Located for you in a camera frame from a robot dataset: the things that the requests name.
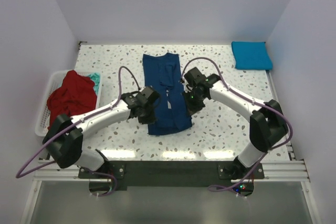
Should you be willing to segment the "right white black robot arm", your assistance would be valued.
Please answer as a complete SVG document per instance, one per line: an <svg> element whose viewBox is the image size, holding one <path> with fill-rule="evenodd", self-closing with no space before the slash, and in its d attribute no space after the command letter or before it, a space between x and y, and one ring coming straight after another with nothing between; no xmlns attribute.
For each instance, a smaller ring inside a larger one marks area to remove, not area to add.
<svg viewBox="0 0 336 224"><path fill-rule="evenodd" d="M258 160L288 134L288 124L276 100L255 99L225 84L217 74L202 74L197 67L189 70L184 80L188 91L182 95L189 115L199 112L205 107L204 100L209 99L228 106L249 123L249 143L223 168L229 178L246 178Z"/></svg>

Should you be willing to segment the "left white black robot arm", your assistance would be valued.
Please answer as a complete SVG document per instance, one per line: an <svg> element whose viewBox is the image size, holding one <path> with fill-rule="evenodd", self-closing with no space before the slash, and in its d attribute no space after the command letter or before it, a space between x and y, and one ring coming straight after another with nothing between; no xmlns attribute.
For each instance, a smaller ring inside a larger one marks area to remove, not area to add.
<svg viewBox="0 0 336 224"><path fill-rule="evenodd" d="M43 144L60 168L76 165L103 178L111 174L111 165L100 150L84 150L84 140L111 124L132 118L137 118L140 124L154 123L155 106L160 101L160 94L146 86L121 94L111 103L84 114L71 117L61 114L50 126Z"/></svg>

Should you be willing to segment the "dark blue t shirt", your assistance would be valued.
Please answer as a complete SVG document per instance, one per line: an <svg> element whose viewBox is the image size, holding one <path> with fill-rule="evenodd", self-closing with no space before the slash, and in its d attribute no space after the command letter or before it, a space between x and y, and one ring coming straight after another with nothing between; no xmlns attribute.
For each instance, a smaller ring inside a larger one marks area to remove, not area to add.
<svg viewBox="0 0 336 224"><path fill-rule="evenodd" d="M163 56L143 55L143 71L146 86L160 94L155 108L156 121L148 125L148 134L163 136L175 134L192 127L191 116L187 113L180 83L181 66L178 54Z"/></svg>

